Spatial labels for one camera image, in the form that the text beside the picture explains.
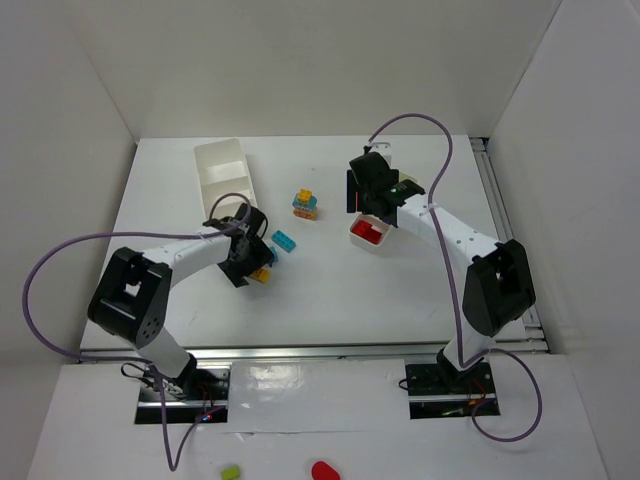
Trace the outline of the orange lego brick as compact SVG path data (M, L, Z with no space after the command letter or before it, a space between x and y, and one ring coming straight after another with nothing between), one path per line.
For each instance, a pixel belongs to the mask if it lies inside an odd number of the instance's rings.
M268 268L259 268L250 275L250 278L261 284L265 284L269 281L270 276L271 272Z

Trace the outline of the red sloped lego brick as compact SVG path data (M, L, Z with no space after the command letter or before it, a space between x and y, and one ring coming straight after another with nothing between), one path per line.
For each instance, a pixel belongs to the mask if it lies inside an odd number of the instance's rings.
M359 220L351 228L351 233L359 238L362 238L361 233L368 225L371 224L365 220Z

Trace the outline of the multicolour lego tower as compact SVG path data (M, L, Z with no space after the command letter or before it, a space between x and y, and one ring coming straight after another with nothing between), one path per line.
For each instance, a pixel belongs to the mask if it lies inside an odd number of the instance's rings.
M315 220L317 217L317 199L311 190L300 189L292 201L293 214L299 218Z

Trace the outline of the red curved lego brick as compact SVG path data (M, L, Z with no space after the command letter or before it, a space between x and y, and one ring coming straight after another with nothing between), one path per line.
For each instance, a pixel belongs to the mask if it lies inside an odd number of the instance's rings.
M383 236L384 233L382 231L377 230L371 225L368 225L361 233L361 237L373 245L378 245Z

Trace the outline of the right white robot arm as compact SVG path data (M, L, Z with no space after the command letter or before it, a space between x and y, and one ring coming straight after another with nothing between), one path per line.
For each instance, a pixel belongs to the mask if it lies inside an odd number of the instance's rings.
M368 151L349 162L347 211L373 216L407 231L443 256L453 301L454 338L438 352L442 380L461 381L494 345L495 336L536 301L524 246L484 235L434 202L451 162L448 154L429 189Z

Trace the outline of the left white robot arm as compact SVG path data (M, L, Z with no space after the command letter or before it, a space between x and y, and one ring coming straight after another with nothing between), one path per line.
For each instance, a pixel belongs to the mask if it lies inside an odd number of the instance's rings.
M266 215L242 204L233 216L211 218L191 240L112 254L88 306L88 318L128 343L169 382L189 395L211 376L165 327L173 287L210 266L241 288L274 255L263 240Z

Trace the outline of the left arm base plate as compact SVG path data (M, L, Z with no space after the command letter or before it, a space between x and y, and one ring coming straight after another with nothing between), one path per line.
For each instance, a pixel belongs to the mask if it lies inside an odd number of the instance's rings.
M134 423L160 425L161 401L159 389L152 374L146 370L138 374L127 370L137 365L123 366L121 374L140 383ZM190 424L201 418L204 424L222 424L228 421L228 395L231 369L228 366L205 368L199 373L194 386L188 391L165 383L166 418L168 424Z

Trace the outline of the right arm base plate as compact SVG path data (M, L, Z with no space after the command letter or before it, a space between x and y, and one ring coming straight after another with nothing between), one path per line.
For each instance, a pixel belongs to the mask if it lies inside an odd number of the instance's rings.
M470 417L474 408L478 417L500 415L488 362L452 385L440 377L436 364L406 364L398 387L408 395L412 420Z

